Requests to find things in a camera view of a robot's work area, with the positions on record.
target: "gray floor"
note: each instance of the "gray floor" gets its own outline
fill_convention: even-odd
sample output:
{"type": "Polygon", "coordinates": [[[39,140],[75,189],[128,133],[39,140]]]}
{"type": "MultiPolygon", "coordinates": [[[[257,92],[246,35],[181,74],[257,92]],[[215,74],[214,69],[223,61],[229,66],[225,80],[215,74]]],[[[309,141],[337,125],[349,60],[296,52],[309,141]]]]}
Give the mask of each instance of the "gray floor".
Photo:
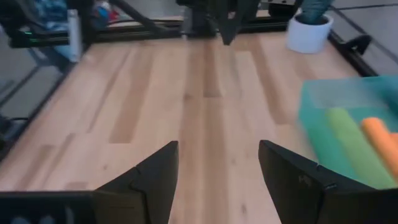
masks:
{"type": "MultiPolygon", "coordinates": [[[[152,18],[181,15],[181,7],[175,0],[128,0],[132,6],[144,15],[152,18]]],[[[333,5],[342,8],[341,12],[372,35],[380,45],[371,44],[363,55],[365,61],[378,73],[386,75],[398,74],[398,63],[394,57],[398,55],[398,6],[369,7],[380,4],[398,4],[398,0],[335,0],[333,5]],[[387,49],[394,57],[388,55],[387,49]]],[[[335,18],[333,30],[344,40],[358,36],[360,31],[349,25],[346,20],[334,12],[329,12],[335,18]]],[[[10,49],[7,37],[0,32],[0,79],[10,79],[17,83],[36,66],[26,49],[10,49]]],[[[50,90],[60,74],[54,67],[41,68],[36,76],[18,92],[12,100],[0,108],[0,113],[10,117],[28,116],[32,109],[50,90]]]]}

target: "wooden table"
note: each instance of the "wooden table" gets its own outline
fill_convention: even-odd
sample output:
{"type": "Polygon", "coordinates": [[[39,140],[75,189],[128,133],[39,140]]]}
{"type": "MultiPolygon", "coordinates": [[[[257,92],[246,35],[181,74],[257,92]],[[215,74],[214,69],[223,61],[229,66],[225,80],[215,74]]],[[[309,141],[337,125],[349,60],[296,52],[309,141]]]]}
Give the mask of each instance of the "wooden table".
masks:
{"type": "Polygon", "coordinates": [[[315,159],[296,125],[303,81],[356,75],[330,44],[298,54],[284,33],[94,45],[1,164],[0,189],[95,189],[179,140],[170,223],[280,223],[259,141],[315,159]]]}

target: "teal tray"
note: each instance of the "teal tray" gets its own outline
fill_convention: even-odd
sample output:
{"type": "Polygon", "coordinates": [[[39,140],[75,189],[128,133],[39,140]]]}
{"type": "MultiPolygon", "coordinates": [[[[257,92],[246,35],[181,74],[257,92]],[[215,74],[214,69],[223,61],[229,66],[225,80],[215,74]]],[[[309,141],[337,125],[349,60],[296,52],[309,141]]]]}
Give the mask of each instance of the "teal tray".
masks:
{"type": "Polygon", "coordinates": [[[358,125],[364,118],[378,117],[398,133],[398,78],[309,80],[303,85],[298,118],[319,164],[362,182],[328,127],[325,111],[336,107],[345,108],[358,125]]]}

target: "potted plant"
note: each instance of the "potted plant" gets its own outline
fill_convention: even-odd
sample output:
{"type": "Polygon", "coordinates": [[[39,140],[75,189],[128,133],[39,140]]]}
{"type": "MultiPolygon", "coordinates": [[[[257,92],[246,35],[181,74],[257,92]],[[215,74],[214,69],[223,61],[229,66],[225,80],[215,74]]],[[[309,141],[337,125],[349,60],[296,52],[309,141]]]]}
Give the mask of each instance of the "potted plant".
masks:
{"type": "Polygon", "coordinates": [[[288,48],[305,54],[314,54],[323,49],[333,24],[333,18],[325,14],[332,2],[304,0],[302,12],[289,22],[288,48]]]}

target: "white flower pot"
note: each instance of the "white flower pot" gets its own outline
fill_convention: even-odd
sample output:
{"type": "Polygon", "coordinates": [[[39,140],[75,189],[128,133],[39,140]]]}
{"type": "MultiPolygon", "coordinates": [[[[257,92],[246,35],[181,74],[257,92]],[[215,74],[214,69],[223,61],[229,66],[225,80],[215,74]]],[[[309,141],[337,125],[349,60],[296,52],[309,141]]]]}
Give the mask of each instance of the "white flower pot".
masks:
{"type": "Polygon", "coordinates": [[[307,25],[293,17],[287,30],[287,47],[296,52],[314,54],[320,52],[325,46],[333,18],[323,15],[328,22],[321,25],[307,25]]]}

